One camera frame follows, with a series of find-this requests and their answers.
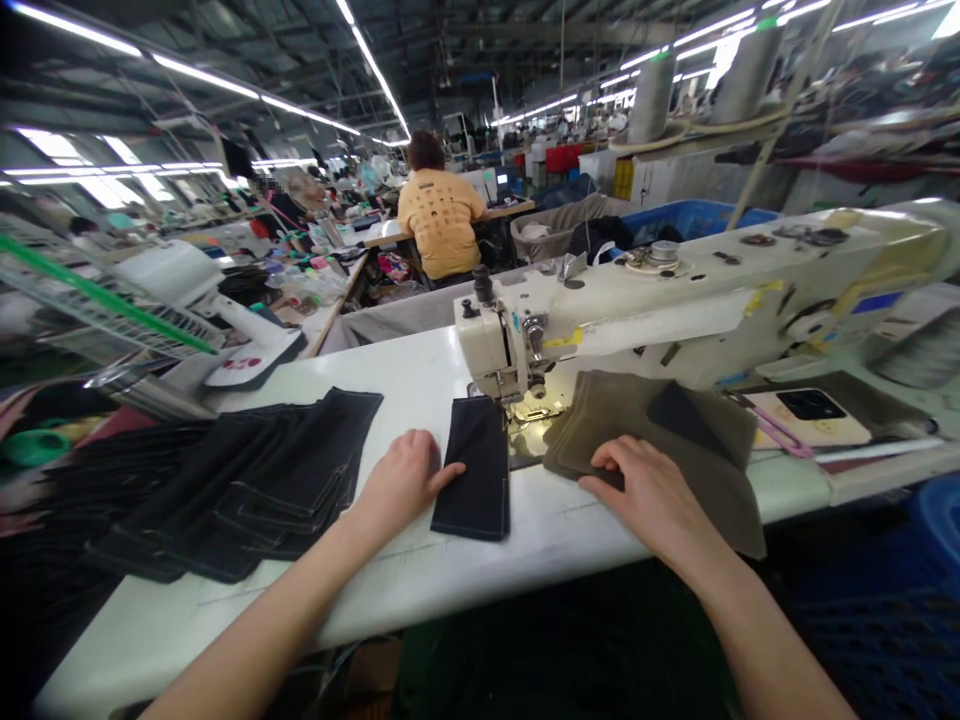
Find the white sewing machine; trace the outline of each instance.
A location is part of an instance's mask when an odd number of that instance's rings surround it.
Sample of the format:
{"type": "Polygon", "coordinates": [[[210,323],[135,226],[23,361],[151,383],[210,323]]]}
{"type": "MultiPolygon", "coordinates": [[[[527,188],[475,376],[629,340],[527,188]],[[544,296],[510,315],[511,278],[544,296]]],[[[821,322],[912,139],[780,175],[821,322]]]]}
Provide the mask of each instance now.
{"type": "Polygon", "coordinates": [[[509,287],[481,271],[457,301],[457,335],[479,390],[503,403],[542,398],[559,360],[641,347],[643,375],[706,389],[856,344],[905,293],[958,269],[956,203],[826,211],[509,287]]]}

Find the olive green fabric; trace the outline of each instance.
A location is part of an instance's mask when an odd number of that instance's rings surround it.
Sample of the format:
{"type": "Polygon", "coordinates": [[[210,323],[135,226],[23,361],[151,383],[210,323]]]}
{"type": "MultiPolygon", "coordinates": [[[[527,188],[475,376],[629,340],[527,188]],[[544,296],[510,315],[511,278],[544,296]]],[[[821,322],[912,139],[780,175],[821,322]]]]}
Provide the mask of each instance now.
{"type": "Polygon", "coordinates": [[[573,407],[544,434],[547,470],[571,480],[597,475],[623,487],[620,473],[590,464],[596,449],[621,435],[648,440],[680,468],[704,512],[730,546],[752,558],[766,555],[763,526],[745,470],[756,434],[756,418],[715,393],[684,390],[710,430],[727,449],[727,460],[697,443],[664,429],[647,416],[651,403],[669,380],[648,380],[602,370],[577,376],[573,407]]]}

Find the pink scissors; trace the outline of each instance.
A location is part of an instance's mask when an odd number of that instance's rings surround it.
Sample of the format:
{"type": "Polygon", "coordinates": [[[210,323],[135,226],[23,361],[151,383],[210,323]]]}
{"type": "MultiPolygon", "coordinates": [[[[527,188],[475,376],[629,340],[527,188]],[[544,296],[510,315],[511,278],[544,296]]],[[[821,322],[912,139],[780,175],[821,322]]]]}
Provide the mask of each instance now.
{"type": "Polygon", "coordinates": [[[803,459],[813,457],[813,448],[777,422],[776,418],[754,405],[746,395],[738,392],[727,392],[726,395],[737,405],[756,415],[757,428],[769,435],[777,445],[788,453],[803,459]]]}

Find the wire shelf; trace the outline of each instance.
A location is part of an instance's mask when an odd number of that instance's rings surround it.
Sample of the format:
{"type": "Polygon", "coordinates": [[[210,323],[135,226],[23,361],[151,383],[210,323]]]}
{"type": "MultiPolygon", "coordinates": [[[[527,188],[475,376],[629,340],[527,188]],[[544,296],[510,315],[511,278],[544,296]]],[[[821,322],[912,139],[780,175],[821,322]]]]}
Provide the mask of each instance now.
{"type": "Polygon", "coordinates": [[[215,353],[226,340],[222,330],[196,313],[156,300],[113,274],[109,263],[49,230],[0,213],[0,236],[6,244],[0,280],[82,323],[178,359],[198,351],[215,353]],[[16,246],[23,250],[14,253],[16,246]]]}

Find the blue plastic crate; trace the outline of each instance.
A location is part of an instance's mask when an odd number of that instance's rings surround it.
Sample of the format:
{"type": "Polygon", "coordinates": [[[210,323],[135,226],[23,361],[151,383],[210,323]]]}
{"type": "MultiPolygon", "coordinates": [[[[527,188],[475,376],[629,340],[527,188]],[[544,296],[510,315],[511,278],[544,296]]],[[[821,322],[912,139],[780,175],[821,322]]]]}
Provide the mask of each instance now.
{"type": "MultiPolygon", "coordinates": [[[[712,200],[679,200],[626,215],[623,222],[635,236],[634,246],[648,245],[668,225],[673,226],[684,240],[696,240],[707,235],[716,235],[727,229],[727,222],[734,206],[712,200]]],[[[780,213],[751,208],[743,213],[738,228],[773,222],[780,213]]]]}
{"type": "Polygon", "coordinates": [[[960,719],[960,476],[910,521],[804,576],[796,609],[865,720],[960,719]]]}

